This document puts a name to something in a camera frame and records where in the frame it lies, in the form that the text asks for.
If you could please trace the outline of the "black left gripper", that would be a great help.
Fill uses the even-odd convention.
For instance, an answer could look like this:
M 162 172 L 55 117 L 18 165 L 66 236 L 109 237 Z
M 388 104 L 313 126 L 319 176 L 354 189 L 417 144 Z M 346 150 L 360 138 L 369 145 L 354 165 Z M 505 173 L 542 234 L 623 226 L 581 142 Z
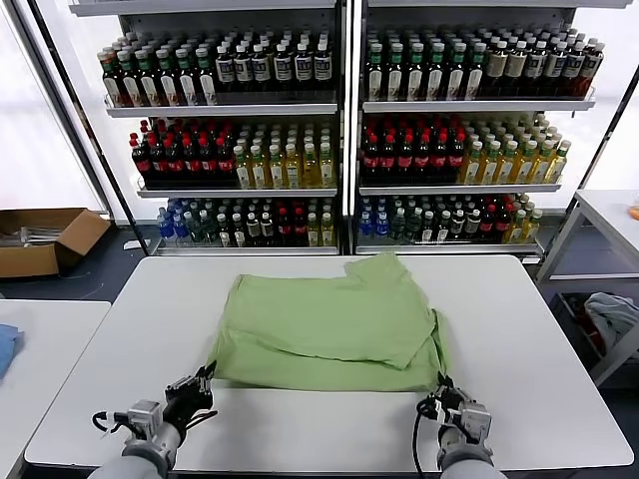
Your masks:
M 186 427 L 199 411 L 211 410 L 214 405 L 213 378 L 214 372 L 201 366 L 194 374 L 168 385 L 164 421 L 175 427 Z

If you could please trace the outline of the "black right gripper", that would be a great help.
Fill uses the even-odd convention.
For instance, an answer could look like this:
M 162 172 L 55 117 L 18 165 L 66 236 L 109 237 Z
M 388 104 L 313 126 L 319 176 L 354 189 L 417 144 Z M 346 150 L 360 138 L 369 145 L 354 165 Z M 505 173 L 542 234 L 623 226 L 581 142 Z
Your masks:
M 437 373 L 437 388 L 426 396 L 426 417 L 439 424 L 459 424 L 467 394 L 455 387 L 452 378 Z

